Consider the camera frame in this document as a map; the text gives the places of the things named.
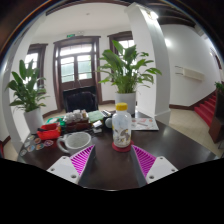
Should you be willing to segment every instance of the white flower pot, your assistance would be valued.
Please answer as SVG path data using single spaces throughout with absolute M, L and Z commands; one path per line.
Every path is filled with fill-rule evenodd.
M 115 104 L 117 103 L 127 103 L 127 112 L 134 114 L 136 106 L 136 93 L 115 93 Z
M 31 134 L 36 134 L 37 129 L 44 124 L 43 116 L 40 108 L 32 110 L 30 112 L 24 112 L 26 123 L 30 129 Z

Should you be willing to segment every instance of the bottle label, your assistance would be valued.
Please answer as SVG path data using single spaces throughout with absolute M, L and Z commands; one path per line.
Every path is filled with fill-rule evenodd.
M 131 130 L 126 119 L 113 120 L 113 140 L 117 147 L 127 147 L 131 142 Z

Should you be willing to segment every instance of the bottle cap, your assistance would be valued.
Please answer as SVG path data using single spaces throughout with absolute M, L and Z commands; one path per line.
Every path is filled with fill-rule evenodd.
M 118 111 L 127 110 L 127 109 L 128 109 L 127 103 L 117 103 L 116 104 L 116 110 L 118 110 Z

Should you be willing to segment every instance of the plastic bottle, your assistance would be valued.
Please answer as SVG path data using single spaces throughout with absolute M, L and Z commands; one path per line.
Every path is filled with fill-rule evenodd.
M 131 142 L 131 115 L 127 109 L 127 103 L 117 103 L 116 113 L 112 117 L 114 145 L 119 148 L 125 148 Z

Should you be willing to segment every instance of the ceiling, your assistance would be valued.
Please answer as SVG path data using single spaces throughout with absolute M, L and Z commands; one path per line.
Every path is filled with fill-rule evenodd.
M 92 0 L 91 3 L 85 1 L 88 2 L 86 4 L 67 1 L 47 12 L 46 20 L 36 31 L 35 37 L 130 27 L 128 16 L 124 13 L 124 9 L 130 3 L 125 2 L 120 5 L 102 3 L 102 1 L 95 1 L 97 3 L 94 3 L 93 1 L 95 0 Z M 160 25 L 181 24 L 195 26 L 195 23 L 186 15 L 160 1 L 146 1 L 144 6 L 148 6 L 159 15 L 158 22 Z

